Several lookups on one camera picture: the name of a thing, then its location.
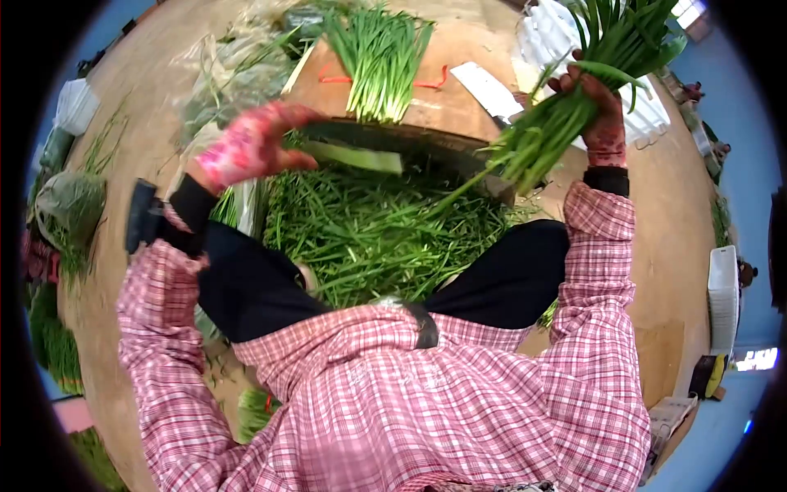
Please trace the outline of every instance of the wooden table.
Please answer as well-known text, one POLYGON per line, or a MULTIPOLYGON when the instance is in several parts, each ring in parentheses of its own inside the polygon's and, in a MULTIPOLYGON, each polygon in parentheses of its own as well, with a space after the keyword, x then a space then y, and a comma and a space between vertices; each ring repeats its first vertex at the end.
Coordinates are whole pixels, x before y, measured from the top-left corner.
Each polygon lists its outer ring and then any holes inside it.
MULTIPOLYGON (((450 70, 474 61, 514 91, 516 79, 509 52, 510 46, 484 27, 460 22, 437 24, 416 80, 439 81, 443 66, 450 70)), ((327 77, 346 75, 324 39, 315 46, 286 99, 318 109, 336 120, 354 121, 345 112, 350 83, 321 83, 321 71, 327 77)), ((500 133, 490 115, 450 72, 438 89, 415 87, 401 124, 386 129, 410 136, 428 133, 449 147, 467 148, 485 146, 500 133)))

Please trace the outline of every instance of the red rubber band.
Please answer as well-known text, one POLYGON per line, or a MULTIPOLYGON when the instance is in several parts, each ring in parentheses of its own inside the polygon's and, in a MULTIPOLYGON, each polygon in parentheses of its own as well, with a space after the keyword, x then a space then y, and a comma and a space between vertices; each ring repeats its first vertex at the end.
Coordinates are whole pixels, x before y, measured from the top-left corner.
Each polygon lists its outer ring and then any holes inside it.
POLYGON ((412 85, 414 87, 431 87, 432 89, 437 89, 442 84, 444 84, 445 81, 448 79, 448 65, 443 65, 442 73, 443 73, 443 78, 442 78, 442 80, 440 82, 418 82, 418 81, 416 81, 416 82, 413 82, 412 85))
MULTIPOLYGON (((326 71, 326 69, 329 66, 331 66, 331 64, 325 64, 325 66, 323 66, 320 69, 320 71, 317 73, 317 80, 319 82, 321 82, 321 83, 349 83, 349 82, 353 82, 353 79, 350 79, 347 76, 343 76, 343 77, 326 77, 325 76, 325 71, 326 71)), ((444 84, 447 79, 448 79, 448 65, 443 65, 442 66, 442 79, 439 82, 419 82, 419 81, 416 81, 416 82, 413 82, 412 85, 413 85, 413 87, 430 87, 432 89, 437 89, 442 84, 444 84)))
POLYGON ((353 80, 349 77, 326 77, 324 75, 325 69, 328 68, 330 64, 326 63, 324 67, 320 69, 320 73, 317 74, 317 80, 320 82, 325 83, 334 83, 334 82, 352 82, 353 80))

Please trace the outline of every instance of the cleaver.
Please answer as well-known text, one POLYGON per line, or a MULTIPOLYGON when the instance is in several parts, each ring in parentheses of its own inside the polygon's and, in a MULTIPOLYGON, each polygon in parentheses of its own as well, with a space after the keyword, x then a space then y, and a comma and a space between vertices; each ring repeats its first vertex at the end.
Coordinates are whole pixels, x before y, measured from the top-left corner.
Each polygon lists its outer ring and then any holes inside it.
POLYGON ((524 108, 503 83, 474 61, 451 68, 455 76, 492 117, 498 128, 511 126, 511 117, 524 108))

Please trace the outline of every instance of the gloved hand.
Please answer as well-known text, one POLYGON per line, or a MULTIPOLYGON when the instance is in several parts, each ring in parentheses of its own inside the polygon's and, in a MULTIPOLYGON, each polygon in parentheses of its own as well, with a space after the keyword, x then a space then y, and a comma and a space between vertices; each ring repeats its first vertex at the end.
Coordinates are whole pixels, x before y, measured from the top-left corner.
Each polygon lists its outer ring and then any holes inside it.
POLYGON ((300 150, 284 150, 281 141, 287 131, 324 119, 306 106, 281 101, 250 109, 194 159, 188 172, 218 195, 246 179, 272 176, 284 169, 316 169, 314 157, 300 150))
MULTIPOLYGON (((575 60, 582 60, 582 51, 572 52, 575 60)), ((547 84, 555 92, 572 91, 579 83, 585 94, 598 105, 596 119, 582 131, 582 140, 588 147, 588 162, 593 166, 626 167, 626 128, 623 126, 623 108, 620 94, 614 94, 599 79, 583 73, 579 67, 568 65, 568 73, 547 84)))

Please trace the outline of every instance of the belt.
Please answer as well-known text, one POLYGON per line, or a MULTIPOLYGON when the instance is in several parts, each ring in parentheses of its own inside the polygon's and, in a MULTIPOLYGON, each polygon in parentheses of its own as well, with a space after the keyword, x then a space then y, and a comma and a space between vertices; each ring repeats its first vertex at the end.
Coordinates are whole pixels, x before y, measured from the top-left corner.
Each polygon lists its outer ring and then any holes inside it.
POLYGON ((440 341, 440 333, 438 332, 438 325, 434 322, 434 318, 429 314, 427 309, 418 302, 402 301, 395 296, 385 296, 377 301, 372 302, 373 305, 382 305, 393 308, 405 308, 416 318, 418 324, 418 340, 416 341, 417 349, 430 349, 438 346, 440 341))

